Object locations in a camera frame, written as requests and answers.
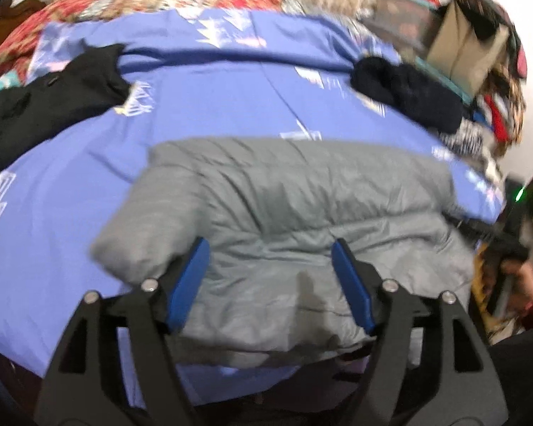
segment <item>blue gripper pad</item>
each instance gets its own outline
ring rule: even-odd
[[[209,266],[210,251],[209,242],[201,239],[193,249],[174,290],[168,296],[166,324],[172,332],[181,330],[188,320],[188,314]]]
[[[375,321],[371,307],[371,295],[361,283],[348,254],[338,242],[332,246],[332,265],[350,305],[355,323],[366,333],[372,334]]]

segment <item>pile of clothes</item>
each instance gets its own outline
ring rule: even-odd
[[[426,56],[365,57],[351,85],[426,127],[496,185],[495,158],[521,141],[527,63],[509,16],[493,0],[451,0]]]

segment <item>brown cardboard bag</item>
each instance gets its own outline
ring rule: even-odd
[[[508,38],[509,29],[500,25],[492,37],[480,41],[460,6],[453,1],[426,61],[473,97],[506,50]]]

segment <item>folded black clothing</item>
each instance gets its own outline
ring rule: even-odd
[[[354,66],[351,86],[424,127],[450,135],[456,133],[465,113],[460,96],[410,64],[363,58]]]
[[[123,104],[130,90],[117,68],[123,49],[88,49],[61,72],[1,90],[0,172],[67,127]]]

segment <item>blue bedsheet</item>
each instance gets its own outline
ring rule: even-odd
[[[134,82],[126,104],[72,126],[0,174],[0,352],[39,375],[87,290],[126,289],[88,248],[159,142],[214,135],[382,143],[447,161],[465,210],[488,221],[500,212],[501,193],[425,129],[350,89],[364,48],[337,23],[206,9],[192,19],[171,10],[50,24],[31,75],[87,46],[117,42],[126,45],[120,70]],[[126,351],[124,365],[130,394]],[[191,400],[205,403],[262,391],[295,370],[189,366],[180,373]]]

